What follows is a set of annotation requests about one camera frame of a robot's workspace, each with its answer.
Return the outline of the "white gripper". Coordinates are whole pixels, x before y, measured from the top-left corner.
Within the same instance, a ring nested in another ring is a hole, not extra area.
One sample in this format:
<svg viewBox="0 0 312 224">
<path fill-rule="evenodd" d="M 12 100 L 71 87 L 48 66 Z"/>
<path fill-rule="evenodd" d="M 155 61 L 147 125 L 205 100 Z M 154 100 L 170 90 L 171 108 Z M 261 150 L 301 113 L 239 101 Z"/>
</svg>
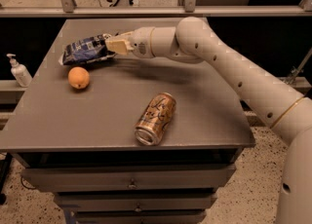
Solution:
<svg viewBox="0 0 312 224">
<path fill-rule="evenodd" d="M 134 31 L 116 33 L 114 37 L 129 38 L 131 36 L 130 42 L 126 39 L 109 38 L 105 41 L 105 45 L 110 52 L 118 55 L 126 56 L 133 52 L 135 56 L 140 58 L 153 58 L 151 52 L 152 31 L 152 27 L 141 27 Z"/>
</svg>

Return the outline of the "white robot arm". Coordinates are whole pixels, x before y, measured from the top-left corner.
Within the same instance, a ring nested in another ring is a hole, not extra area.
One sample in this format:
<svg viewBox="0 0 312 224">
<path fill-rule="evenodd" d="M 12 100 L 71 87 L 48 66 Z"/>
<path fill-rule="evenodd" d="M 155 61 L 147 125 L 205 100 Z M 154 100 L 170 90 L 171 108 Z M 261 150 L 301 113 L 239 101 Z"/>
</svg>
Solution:
<svg viewBox="0 0 312 224">
<path fill-rule="evenodd" d="M 312 222 L 312 99 L 223 43 L 209 24 L 182 19 L 175 27 L 141 27 L 105 40 L 119 55 L 205 61 L 289 146 L 276 224 Z"/>
</svg>

